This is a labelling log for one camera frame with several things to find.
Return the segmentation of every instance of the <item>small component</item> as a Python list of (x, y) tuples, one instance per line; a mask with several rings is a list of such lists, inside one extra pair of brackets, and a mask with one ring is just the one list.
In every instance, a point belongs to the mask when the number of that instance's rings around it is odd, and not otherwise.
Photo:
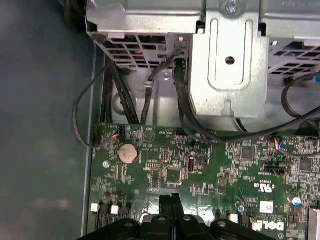
[(152, 171), (150, 175), (151, 175), (150, 187), (152, 189), (160, 188), (160, 171)]
[(241, 206), (239, 206), (239, 207), (237, 208), (237, 210), (238, 210), (239, 213), (242, 214), (242, 213), (245, 211), (245, 207), (241, 205)]
[(296, 195), (290, 194), (286, 199), (288, 200), (289, 203), (292, 204), (292, 202), (293, 202), (293, 200), (294, 200), (295, 197), (296, 197)]
[(208, 156), (207, 155), (200, 155), (198, 156), (198, 162), (201, 166), (208, 165)]
[(302, 158), (300, 159), (299, 170), (305, 172), (311, 172), (312, 159)]
[(294, 223), (294, 216), (292, 216), (292, 215), (288, 216), (288, 223), (290, 223), (290, 224)]
[(160, 162), (147, 162), (146, 167), (150, 169), (162, 169), (163, 164)]
[(188, 136), (188, 134), (186, 134), (186, 132), (182, 128), (177, 128), (175, 130), (175, 135), (176, 136)]
[(254, 158), (254, 149), (252, 147), (242, 148), (241, 158), (248, 159), (248, 160), (253, 159)]
[(302, 206), (294, 206), (293, 207), (294, 214), (302, 214), (303, 210), (304, 210), (304, 208)]
[(296, 207), (299, 207), (301, 205), (301, 199), (299, 197), (295, 197), (293, 200), (292, 200), (292, 204)]
[(190, 157), (188, 159), (188, 171), (193, 172), (195, 170), (195, 159), (193, 157)]
[(101, 213), (109, 213), (110, 210), (110, 205), (109, 204), (103, 204), (100, 207), (100, 212)]
[(265, 165), (263, 170), (266, 173), (271, 173), (271, 174), (278, 175), (278, 176), (283, 176), (283, 175), (291, 173), (290, 166), (268, 166), (268, 165)]
[(180, 184), (181, 176), (180, 169), (167, 169), (165, 182), (167, 184)]
[(132, 164), (138, 156), (137, 147), (131, 143), (123, 144), (118, 150), (118, 157), (124, 164)]
[(162, 158), (162, 161), (164, 163), (168, 163), (169, 162), (169, 151), (168, 151), (168, 149), (162, 148), (161, 158)]
[(127, 206), (121, 207), (119, 213), (122, 215), (128, 215), (129, 214), (129, 207), (127, 207)]
[(92, 213), (97, 213), (99, 211), (99, 204), (98, 203), (91, 203), (90, 211)]
[(238, 223), (238, 214), (230, 214), (229, 220), (234, 223)]
[(227, 183), (228, 183), (228, 180), (224, 177), (220, 177), (219, 178), (219, 185), (224, 187), (224, 186), (227, 186)]
[(295, 215), (293, 217), (293, 222), (296, 224), (296, 223), (299, 223), (299, 216)]
[(236, 208), (236, 210), (237, 210), (239, 213), (241, 213), (241, 214), (245, 211), (245, 207), (244, 207), (243, 204), (242, 204), (241, 202), (239, 202), (239, 201), (237, 201), (237, 202), (235, 203), (235, 208)]
[(219, 193), (219, 194), (226, 195), (226, 192), (227, 192), (227, 189), (226, 189), (225, 187), (220, 186), (220, 187), (218, 188), (218, 193)]
[(112, 205), (112, 207), (111, 207), (111, 214), (113, 214), (113, 215), (118, 215), (118, 213), (119, 213), (119, 206), (117, 206), (117, 205)]

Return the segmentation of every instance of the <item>motherboard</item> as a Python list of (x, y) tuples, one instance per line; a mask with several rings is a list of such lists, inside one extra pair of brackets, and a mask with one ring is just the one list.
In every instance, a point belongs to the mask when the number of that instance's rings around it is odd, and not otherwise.
[(108, 141), (93, 151), (88, 233), (122, 218), (142, 222), (159, 213), (160, 196), (178, 193), (184, 213), (208, 226), (249, 216), (248, 228), (276, 240), (311, 239), (311, 215), (320, 216), (320, 157), (287, 157), (275, 141), (305, 154), (319, 150), (318, 138), (204, 144), (180, 128), (103, 123), (95, 137)]

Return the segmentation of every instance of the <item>gray metal panel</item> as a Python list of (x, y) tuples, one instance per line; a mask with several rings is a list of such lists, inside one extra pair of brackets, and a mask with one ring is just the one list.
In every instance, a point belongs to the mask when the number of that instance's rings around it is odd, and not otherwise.
[(71, 111), (92, 77), (93, 44), (66, 27), (57, 1), (0, 1), (0, 16), (0, 239), (76, 239), (87, 150)]

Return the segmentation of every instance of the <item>power cable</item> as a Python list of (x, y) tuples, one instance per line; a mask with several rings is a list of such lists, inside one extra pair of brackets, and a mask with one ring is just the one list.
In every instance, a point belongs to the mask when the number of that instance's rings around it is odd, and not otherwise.
[[(297, 79), (295, 80), (292, 80), (291, 82), (289, 82), (287, 84), (287, 86), (284, 88), (284, 90), (282, 91), (282, 94), (281, 94), (281, 104), (282, 104), (282, 107), (283, 109), (285, 110), (285, 112), (287, 114), (289, 114), (291, 117), (294, 117), (294, 118), (298, 118), (300, 117), (301, 115), (298, 114), (295, 110), (292, 109), (292, 107), (289, 105), (289, 102), (288, 102), (288, 92), (289, 92), (289, 89), (295, 84), (295, 83), (298, 83), (298, 82), (302, 82), (302, 81), (310, 81), (312, 80), (315, 76), (319, 75), (320, 72), (315, 72), (315, 73), (309, 73), (309, 74), (305, 74), (303, 76), (300, 76), (298, 77)], [(316, 129), (317, 131), (319, 131), (319, 126), (316, 122), (312, 121), (312, 120), (307, 120), (306, 121), (308, 124), (310, 124), (314, 129)]]
[(165, 62), (159, 65), (156, 69), (154, 69), (146, 81), (146, 89), (145, 89), (145, 97), (144, 97), (144, 106), (141, 114), (141, 125), (146, 125), (147, 116), (151, 104), (153, 85), (155, 81), (155, 77), (163, 70), (168, 69), (172, 65), (172, 60), (176, 55), (169, 57)]
[(246, 127), (244, 126), (244, 124), (242, 123), (240, 118), (236, 118), (235, 121), (238, 124), (238, 126), (239, 126), (239, 128), (241, 129), (242, 132), (245, 132), (245, 133), (248, 132), (248, 130), (246, 129)]
[(81, 99), (83, 98), (83, 96), (88, 92), (88, 90), (99, 80), (102, 79), (103, 75), (105, 74), (105, 72), (111, 68), (113, 66), (113, 62), (110, 61), (108, 62), (103, 69), (99, 72), (99, 74), (88, 84), (88, 86), (81, 92), (81, 94), (78, 96), (78, 98), (75, 100), (74, 105), (73, 105), (73, 110), (72, 110), (72, 121), (73, 121), (73, 128), (74, 128), (74, 132), (76, 137), (78, 138), (78, 140), (85, 145), (88, 148), (101, 148), (102, 146), (104, 146), (105, 144), (109, 143), (110, 141), (112, 141), (111, 139), (107, 139), (105, 141), (103, 141), (100, 144), (97, 145), (92, 145), (87, 143), (81, 136), (80, 134), (80, 130), (79, 130), (79, 126), (78, 126), (78, 117), (77, 117), (77, 113), (78, 113), (78, 106), (79, 103), (81, 101)]

